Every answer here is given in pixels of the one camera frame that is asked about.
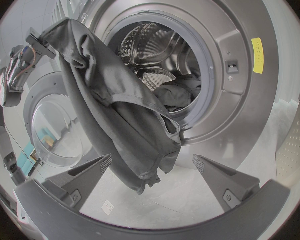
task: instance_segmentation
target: stainless steel drum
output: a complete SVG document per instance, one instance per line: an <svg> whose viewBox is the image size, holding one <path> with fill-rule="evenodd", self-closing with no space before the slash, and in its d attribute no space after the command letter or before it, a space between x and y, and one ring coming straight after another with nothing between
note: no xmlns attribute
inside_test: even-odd
<svg viewBox="0 0 300 240"><path fill-rule="evenodd" d="M241 164L278 81L276 35L262 0L88 0L80 15L151 90L178 74L200 76L199 96L171 113L183 128L176 165L194 169L192 154Z"/></svg>

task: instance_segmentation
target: black garment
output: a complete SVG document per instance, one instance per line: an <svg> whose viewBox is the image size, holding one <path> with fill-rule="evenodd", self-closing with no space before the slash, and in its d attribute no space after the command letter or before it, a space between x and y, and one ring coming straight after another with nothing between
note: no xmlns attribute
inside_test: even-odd
<svg viewBox="0 0 300 240"><path fill-rule="evenodd" d="M153 93L169 112L173 112L190 105L200 90L201 80L194 74L185 74L163 83Z"/></svg>
<svg viewBox="0 0 300 240"><path fill-rule="evenodd" d="M180 127L156 96L86 26L64 19L42 33L59 52L65 88L77 117L111 170L141 194L172 170Z"/></svg>

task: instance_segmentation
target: floor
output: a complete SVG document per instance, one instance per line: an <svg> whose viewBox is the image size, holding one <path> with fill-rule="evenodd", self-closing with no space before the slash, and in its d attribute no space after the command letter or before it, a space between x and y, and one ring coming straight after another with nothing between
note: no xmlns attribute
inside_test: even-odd
<svg viewBox="0 0 300 240"><path fill-rule="evenodd" d="M260 179L260 186L276 179L275 152L283 142L298 104L280 100L252 151L237 170ZM45 178L65 170L37 167L32 178ZM223 213L212 191L197 170L174 166L160 183L141 195L126 187L111 170L102 176L80 212L97 220L131 228L174 228L203 222Z"/></svg>

